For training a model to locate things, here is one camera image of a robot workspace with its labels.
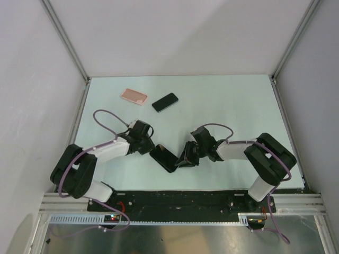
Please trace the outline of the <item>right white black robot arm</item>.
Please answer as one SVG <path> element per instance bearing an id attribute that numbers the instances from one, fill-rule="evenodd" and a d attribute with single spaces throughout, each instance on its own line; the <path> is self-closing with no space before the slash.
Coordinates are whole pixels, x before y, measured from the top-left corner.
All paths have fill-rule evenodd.
<path id="1" fill-rule="evenodd" d="M 247 160 L 251 163 L 258 177 L 247 191 L 245 207 L 257 212 L 264 205 L 264 198 L 271 194 L 281 182 L 289 181 L 290 170 L 296 165 L 295 156 L 268 133 L 262 133 L 252 140 L 230 141 L 230 135 L 217 141 L 207 130 L 207 124 L 191 132 L 193 141 L 185 144 L 181 156 L 176 161 L 178 167 L 195 167 L 200 159 L 207 157 L 212 162 L 227 160 Z"/>

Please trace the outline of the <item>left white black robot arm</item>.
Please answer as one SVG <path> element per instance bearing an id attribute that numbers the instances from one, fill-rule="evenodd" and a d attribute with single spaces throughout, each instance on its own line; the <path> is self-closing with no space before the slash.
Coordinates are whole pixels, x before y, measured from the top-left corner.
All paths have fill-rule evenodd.
<path id="1" fill-rule="evenodd" d="M 127 131 L 119 133 L 112 141 L 88 149 L 69 145 L 50 175 L 51 182 L 64 197 L 96 199 L 104 210 L 114 210 L 118 199 L 113 195 L 113 188 L 94 179 L 95 171 L 100 163 L 135 152 L 144 155 L 153 150 L 153 131 L 149 130 L 153 130 L 151 125 L 135 120 Z"/>

